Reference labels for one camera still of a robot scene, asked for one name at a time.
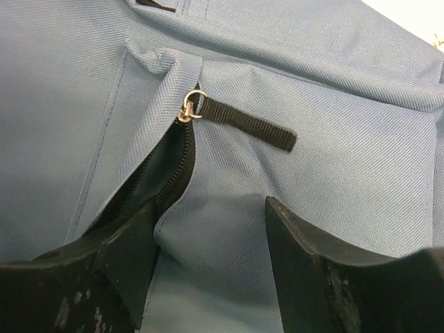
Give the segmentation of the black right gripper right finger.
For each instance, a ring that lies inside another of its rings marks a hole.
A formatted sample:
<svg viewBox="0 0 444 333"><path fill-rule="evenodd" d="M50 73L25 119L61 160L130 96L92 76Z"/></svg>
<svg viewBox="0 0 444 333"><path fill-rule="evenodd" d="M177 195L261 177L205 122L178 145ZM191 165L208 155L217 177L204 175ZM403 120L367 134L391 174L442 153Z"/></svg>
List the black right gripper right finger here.
<svg viewBox="0 0 444 333"><path fill-rule="evenodd" d="M443 249L399 259L353 246L274 197L266 236L285 332L442 332Z"/></svg>

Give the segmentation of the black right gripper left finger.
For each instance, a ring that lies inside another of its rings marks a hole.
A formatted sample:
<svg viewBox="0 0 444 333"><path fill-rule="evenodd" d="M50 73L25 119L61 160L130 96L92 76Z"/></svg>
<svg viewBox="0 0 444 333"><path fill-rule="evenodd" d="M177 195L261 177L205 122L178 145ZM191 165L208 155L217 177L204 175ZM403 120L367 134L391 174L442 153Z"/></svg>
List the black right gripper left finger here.
<svg viewBox="0 0 444 333"><path fill-rule="evenodd" d="M140 329L158 248L148 200L119 219L29 261L1 265L2 332Z"/></svg>

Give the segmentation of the blue student backpack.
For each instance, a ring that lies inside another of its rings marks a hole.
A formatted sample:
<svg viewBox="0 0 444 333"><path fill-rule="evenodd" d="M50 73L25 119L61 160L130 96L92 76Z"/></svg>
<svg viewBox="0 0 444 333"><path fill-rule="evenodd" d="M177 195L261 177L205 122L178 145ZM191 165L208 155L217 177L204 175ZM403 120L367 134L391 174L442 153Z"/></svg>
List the blue student backpack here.
<svg viewBox="0 0 444 333"><path fill-rule="evenodd" d="M443 54L363 1L2 1L1 265L148 200L134 332L285 332L265 202L443 249Z"/></svg>

